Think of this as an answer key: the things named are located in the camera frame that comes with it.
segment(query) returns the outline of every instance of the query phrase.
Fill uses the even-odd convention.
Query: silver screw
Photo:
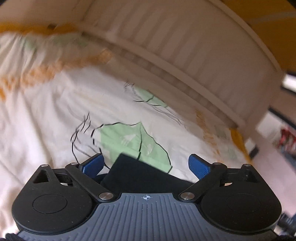
[[[111,198],[113,198],[113,194],[110,192],[103,192],[99,195],[99,198],[102,200],[110,200]]]
[[[195,195],[192,192],[183,192],[180,197],[184,200],[194,199]]]

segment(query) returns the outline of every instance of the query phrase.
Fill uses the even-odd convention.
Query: gray gripper base
[[[18,235],[26,241],[271,241],[276,237],[272,231],[252,236],[222,231],[209,224],[193,203],[177,201],[172,194],[122,194],[117,201],[100,204],[72,231]]]

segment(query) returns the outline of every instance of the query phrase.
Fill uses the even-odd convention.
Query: black cloth
[[[193,185],[123,154],[117,158],[109,173],[98,175],[96,181],[117,196],[120,193],[178,195]]]

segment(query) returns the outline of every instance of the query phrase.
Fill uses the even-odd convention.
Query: yellow surface
[[[63,24],[51,29],[45,26],[25,26],[16,23],[0,23],[0,33],[8,31],[19,32],[22,34],[35,33],[42,35],[52,35],[77,32],[77,28],[72,24]]]
[[[283,70],[296,72],[296,9],[287,0],[222,2],[250,25]]]
[[[244,154],[248,163],[251,163],[251,158],[249,157],[246,147],[244,146],[244,140],[242,138],[242,135],[240,134],[240,132],[237,129],[229,128],[229,130],[231,133],[231,138],[232,138],[233,143]]]

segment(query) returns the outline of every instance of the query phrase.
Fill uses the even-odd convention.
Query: blue gripper pad
[[[211,164],[199,157],[191,154],[188,158],[188,166],[190,171],[200,180],[208,175],[211,171]]]
[[[266,231],[238,235],[216,228],[194,203],[166,194],[123,193],[110,203],[98,205],[92,216],[77,228],[57,235],[20,231],[25,241],[271,241]]]
[[[88,177],[95,178],[104,167],[104,156],[98,153],[79,165],[79,169]]]

